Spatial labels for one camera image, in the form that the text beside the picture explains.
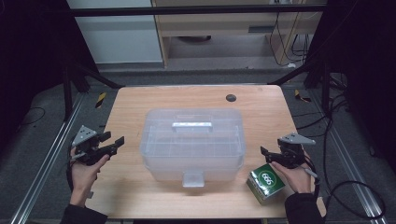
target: human hand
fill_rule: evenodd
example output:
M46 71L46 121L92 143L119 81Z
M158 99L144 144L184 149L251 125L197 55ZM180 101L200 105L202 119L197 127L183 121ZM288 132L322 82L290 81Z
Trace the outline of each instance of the human hand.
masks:
M71 156L74 156L76 149L73 148L70 151ZM70 198L70 204L84 207L87 201L87 196L91 191L93 182L96 180L97 173L100 172L100 168L106 164L109 156L105 155L99 162L92 166L87 166L79 161L72 161L72 180L73 180L73 192Z
M311 175L305 171L308 168L306 164L294 169L288 169L276 161L271 162L271 165L286 177L294 192L311 193Z

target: clear plastic storage box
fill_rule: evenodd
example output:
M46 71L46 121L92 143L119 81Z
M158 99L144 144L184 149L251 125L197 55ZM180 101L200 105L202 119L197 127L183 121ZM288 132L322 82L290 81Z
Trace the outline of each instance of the clear plastic storage box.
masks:
M233 180L245 158L242 117L236 109L152 109L140 143L146 167L156 180Z

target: green tin can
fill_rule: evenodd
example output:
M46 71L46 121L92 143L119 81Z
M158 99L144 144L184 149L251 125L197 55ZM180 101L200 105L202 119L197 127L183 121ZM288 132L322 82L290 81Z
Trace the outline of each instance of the green tin can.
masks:
M247 185L260 204L285 187L270 164L265 164L249 173Z

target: black sleeve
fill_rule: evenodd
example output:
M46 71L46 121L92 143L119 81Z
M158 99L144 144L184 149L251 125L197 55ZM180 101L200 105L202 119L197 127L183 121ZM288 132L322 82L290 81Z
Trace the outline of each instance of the black sleeve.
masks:
M61 224L105 224L107 216L87 207L82 208L69 204L64 209Z
M315 197L310 193L295 193L290 195L285 201L285 209L289 224L324 223Z

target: table surface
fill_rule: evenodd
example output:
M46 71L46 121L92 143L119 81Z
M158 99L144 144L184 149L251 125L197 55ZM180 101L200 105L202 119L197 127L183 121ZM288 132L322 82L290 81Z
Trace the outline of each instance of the table surface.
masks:
M228 102L233 94L236 101ZM156 181L143 164L140 138L152 108L236 108L246 137L244 165L234 181L206 182L185 189L181 181ZM248 173L265 164L260 146L278 152L276 139L295 132L288 106L278 86L161 86L122 88L106 131L110 143L125 136L125 145L101 169L87 201L110 218L262 218L285 217L289 186L260 205L248 188Z

